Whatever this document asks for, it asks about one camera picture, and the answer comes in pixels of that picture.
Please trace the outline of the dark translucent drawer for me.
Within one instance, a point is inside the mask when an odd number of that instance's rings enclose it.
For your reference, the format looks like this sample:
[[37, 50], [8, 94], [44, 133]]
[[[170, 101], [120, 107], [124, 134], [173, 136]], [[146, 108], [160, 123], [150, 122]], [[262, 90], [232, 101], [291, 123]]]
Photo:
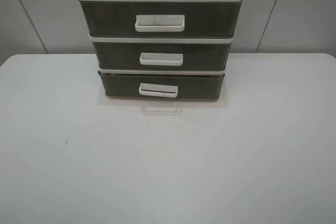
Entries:
[[[84, 2], [92, 37], [232, 38], [241, 2]], [[139, 32], [138, 15], [183, 15], [183, 31]]]
[[224, 74], [162, 75], [98, 72], [108, 97], [217, 100]]
[[222, 71], [230, 44], [93, 42], [102, 69]]

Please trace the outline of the dark translucent bottom drawer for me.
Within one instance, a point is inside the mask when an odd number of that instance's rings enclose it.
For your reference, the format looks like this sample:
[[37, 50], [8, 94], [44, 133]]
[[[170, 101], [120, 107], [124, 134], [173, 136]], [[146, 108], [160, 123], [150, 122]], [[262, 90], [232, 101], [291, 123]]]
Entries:
[[108, 97], [217, 100], [224, 74], [162, 75], [98, 72]]

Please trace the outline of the dark translucent top drawer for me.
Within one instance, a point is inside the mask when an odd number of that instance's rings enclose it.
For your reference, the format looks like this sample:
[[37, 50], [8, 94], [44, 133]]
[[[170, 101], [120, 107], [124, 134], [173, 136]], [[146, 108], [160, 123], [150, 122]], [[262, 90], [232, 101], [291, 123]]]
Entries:
[[[232, 38], [241, 2], [84, 2], [92, 37]], [[138, 15], [183, 15], [183, 31], [139, 32]]]

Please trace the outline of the dark translucent middle drawer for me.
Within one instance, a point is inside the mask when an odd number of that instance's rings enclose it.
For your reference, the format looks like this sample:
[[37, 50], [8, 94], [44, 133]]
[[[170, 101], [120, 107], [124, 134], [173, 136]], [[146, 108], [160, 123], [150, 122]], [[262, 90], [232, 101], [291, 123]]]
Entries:
[[230, 44], [93, 42], [102, 69], [222, 71]]

